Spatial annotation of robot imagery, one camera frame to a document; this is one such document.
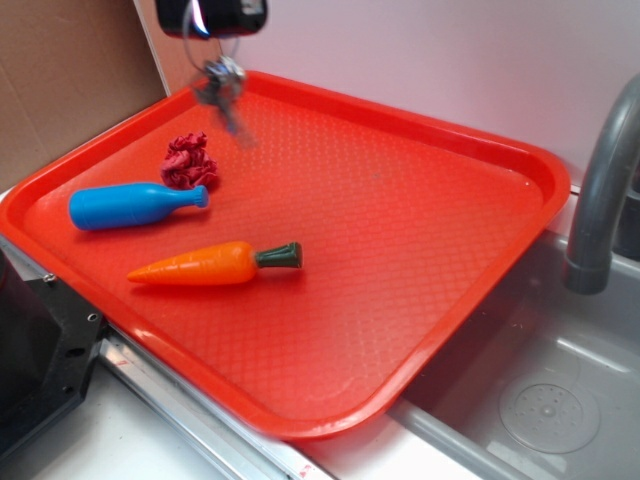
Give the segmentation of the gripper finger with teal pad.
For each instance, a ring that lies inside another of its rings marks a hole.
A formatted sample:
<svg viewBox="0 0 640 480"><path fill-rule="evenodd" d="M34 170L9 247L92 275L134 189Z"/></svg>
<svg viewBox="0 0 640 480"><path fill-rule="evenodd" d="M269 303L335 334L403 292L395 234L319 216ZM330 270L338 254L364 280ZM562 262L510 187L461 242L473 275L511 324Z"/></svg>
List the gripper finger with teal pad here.
<svg viewBox="0 0 640 480"><path fill-rule="evenodd" d="M267 17L265 0L223 1L221 30L226 35L253 35L265 26Z"/></svg>
<svg viewBox="0 0 640 480"><path fill-rule="evenodd" d="M162 31L172 37L209 39L199 1L156 0L155 10Z"/></svg>

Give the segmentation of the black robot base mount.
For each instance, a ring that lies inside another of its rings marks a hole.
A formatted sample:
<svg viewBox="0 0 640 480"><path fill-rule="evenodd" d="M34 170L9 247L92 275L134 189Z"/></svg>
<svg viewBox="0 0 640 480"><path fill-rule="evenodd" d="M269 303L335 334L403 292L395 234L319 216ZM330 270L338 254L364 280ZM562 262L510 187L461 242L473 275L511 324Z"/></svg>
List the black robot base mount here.
<svg viewBox="0 0 640 480"><path fill-rule="evenodd" d="M24 280L1 256L1 461L80 405L103 314L61 280Z"/></svg>

